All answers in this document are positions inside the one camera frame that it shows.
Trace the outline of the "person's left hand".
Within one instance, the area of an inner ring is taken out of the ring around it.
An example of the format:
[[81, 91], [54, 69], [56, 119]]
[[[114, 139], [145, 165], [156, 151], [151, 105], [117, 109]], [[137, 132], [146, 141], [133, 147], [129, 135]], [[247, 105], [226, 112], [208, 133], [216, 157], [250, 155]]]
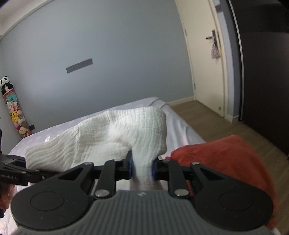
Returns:
[[0, 208], [7, 210], [14, 195], [17, 193], [15, 185], [1, 183]]

